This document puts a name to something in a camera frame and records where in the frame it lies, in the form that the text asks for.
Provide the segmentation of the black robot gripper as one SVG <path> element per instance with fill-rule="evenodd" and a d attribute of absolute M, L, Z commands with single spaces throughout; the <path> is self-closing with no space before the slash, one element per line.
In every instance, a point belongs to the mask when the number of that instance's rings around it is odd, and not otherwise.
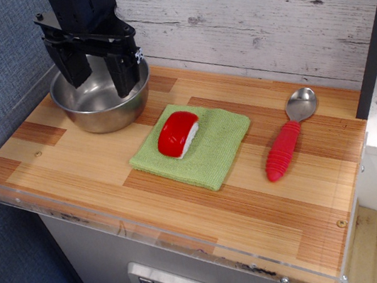
<path fill-rule="evenodd" d="M 38 13 L 46 50 L 74 88 L 91 75 L 86 54 L 105 57 L 117 95 L 125 98 L 140 80 L 135 29 L 119 19 L 116 0 L 48 0 L 52 10 Z"/>

